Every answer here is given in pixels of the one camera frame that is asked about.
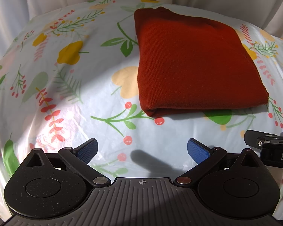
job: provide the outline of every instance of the circular cap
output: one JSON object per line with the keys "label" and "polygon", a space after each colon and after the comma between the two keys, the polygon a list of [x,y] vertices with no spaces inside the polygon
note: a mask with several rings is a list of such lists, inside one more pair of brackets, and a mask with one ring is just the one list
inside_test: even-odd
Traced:
{"label": "circular cap", "polygon": [[258,185],[247,178],[232,178],[223,184],[226,193],[237,198],[248,198],[254,196],[259,191]]}
{"label": "circular cap", "polygon": [[107,183],[108,182],[108,179],[103,177],[103,176],[99,176],[99,177],[96,177],[94,180],[93,180],[94,183],[96,184],[104,184],[104,183]]}
{"label": "circular cap", "polygon": [[179,184],[189,184],[192,180],[186,176],[180,176],[176,179]]}
{"label": "circular cap", "polygon": [[58,193],[61,189],[59,181],[53,178],[38,178],[26,185],[26,192],[37,198],[46,198]]}

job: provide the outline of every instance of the folded red cloth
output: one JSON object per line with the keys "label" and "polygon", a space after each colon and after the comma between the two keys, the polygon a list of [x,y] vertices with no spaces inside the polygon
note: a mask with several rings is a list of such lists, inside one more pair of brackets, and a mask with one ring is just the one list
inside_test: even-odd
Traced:
{"label": "folded red cloth", "polygon": [[264,105],[268,92],[235,30],[168,9],[134,13],[142,110],[162,116]]}

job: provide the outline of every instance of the red berry print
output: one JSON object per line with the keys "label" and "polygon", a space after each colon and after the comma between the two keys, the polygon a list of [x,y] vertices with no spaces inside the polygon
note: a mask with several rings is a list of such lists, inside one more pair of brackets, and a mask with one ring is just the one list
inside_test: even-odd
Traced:
{"label": "red berry print", "polygon": [[130,109],[131,106],[132,106],[131,102],[125,103],[125,108],[126,108],[126,109]]}
{"label": "red berry print", "polygon": [[127,155],[125,153],[120,153],[118,156],[117,156],[117,159],[119,161],[126,161],[127,159]]}
{"label": "red berry print", "polygon": [[130,136],[124,137],[124,143],[125,143],[126,145],[132,144],[132,138],[131,138]]}
{"label": "red berry print", "polygon": [[154,119],[154,122],[155,122],[156,125],[160,126],[160,125],[164,124],[165,119],[162,118],[162,117],[157,117],[157,118]]}

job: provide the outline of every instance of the ribbed gray panel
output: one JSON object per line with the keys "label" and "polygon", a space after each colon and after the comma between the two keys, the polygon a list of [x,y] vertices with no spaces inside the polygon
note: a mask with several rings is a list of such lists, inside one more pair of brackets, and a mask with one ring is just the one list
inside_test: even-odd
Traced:
{"label": "ribbed gray panel", "polygon": [[166,178],[117,178],[96,188],[76,211],[56,219],[13,217],[6,226],[280,226],[271,216],[234,220],[205,208],[189,188]]}

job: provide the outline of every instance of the ribbed knit texture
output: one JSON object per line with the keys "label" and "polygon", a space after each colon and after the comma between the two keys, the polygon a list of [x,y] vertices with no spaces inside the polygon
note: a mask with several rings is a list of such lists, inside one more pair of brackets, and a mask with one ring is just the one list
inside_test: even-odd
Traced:
{"label": "ribbed knit texture", "polygon": [[230,26],[163,7],[138,9],[134,19],[139,100],[148,116],[268,103],[257,68]]}

